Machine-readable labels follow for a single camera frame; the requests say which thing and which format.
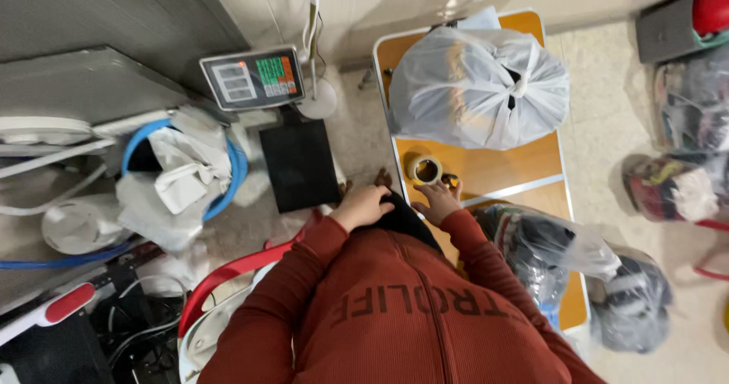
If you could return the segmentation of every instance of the orange tabletop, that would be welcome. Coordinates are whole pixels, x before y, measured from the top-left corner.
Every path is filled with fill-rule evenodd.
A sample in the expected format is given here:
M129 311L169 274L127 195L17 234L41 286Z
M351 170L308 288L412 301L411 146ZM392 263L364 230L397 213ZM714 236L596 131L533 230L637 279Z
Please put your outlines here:
M499 17L502 28L532 34L544 46L542 21L533 11L522 11ZM385 73L395 69L402 55L427 32L427 29L388 35L375 45L375 60L383 106L388 112L389 86L392 77ZM509 151L464 149L430 140L393 139L399 162L399 177L408 202L424 201L413 182L403 173L413 158L433 155L443 166L443 172L458 175L464 182L461 204L478 208L495 200L527 205L555 216L571 220L570 195L563 174L559 136L555 131ZM444 254L457 264L458 250L450 237L430 226ZM584 278L576 272L570 277L560 308L560 328L567 330L588 320Z

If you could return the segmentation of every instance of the zipper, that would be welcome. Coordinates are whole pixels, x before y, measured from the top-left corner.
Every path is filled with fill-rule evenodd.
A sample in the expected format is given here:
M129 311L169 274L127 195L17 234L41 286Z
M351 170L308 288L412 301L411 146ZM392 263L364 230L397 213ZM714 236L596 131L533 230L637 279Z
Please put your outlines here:
M407 263L408 266L413 268L415 270L415 273L418 274L418 277L420 277L421 283L423 283L423 290L425 291L425 296L428 298L428 305L430 307L430 314L433 318L433 323L435 324L435 332L438 338L438 349L440 350L440 363L442 365L443 370L443 382L446 384L451 384L453 382L453 375L451 374L451 364L448 362L448 354L445 351L445 335L443 334L443 325L442 320L440 319L440 315L438 314L438 310L435 305L435 299L433 298L433 291L431 289L430 284L428 283L427 278L425 277L425 273L423 273L419 268L417 268L414 264L412 264L409 260L409 256L407 254L407 251L405 249L405 246L401 245L399 240L395 240L391 235L390 239L395 242L397 245L398 251L400 253L400 256L402 257L403 261Z

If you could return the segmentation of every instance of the digital scale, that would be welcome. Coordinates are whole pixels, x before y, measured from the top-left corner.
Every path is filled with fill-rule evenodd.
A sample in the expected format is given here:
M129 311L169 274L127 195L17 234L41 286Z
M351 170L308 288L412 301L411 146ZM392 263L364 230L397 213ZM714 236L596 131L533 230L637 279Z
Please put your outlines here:
M222 110L271 108L305 98L294 46L200 60Z
M203 58L200 66L221 109L280 109L283 124L260 131L278 212L341 201L327 128L297 108L305 94L294 46Z

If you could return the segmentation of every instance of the packing tape roll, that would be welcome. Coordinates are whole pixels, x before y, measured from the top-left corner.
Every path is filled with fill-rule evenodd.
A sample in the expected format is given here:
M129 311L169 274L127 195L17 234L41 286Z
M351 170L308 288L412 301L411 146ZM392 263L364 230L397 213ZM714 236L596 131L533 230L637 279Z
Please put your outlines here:
M425 162L429 166L418 172L418 165ZM407 176L416 185L431 185L440 180L443 175L443 166L438 158L432 155L421 155L410 161L407 166Z

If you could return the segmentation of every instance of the right hand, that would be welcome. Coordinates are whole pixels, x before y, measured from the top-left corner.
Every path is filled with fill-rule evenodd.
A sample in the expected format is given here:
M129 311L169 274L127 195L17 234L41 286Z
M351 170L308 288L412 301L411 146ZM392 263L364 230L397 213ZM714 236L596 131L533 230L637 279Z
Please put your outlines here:
M391 194L386 186L375 185L348 192L339 208L329 217L339 222L347 232L352 232L355 228L375 223L385 213L392 212L395 205L381 202L383 196Z
M463 191L463 181L458 181L456 191L451 190L441 181L432 185L414 185L415 190L423 192L430 207L425 206L421 202L413 202L413 209L420 212L428 219L433 226L440 227L443 219L455 211L461 210L461 191Z

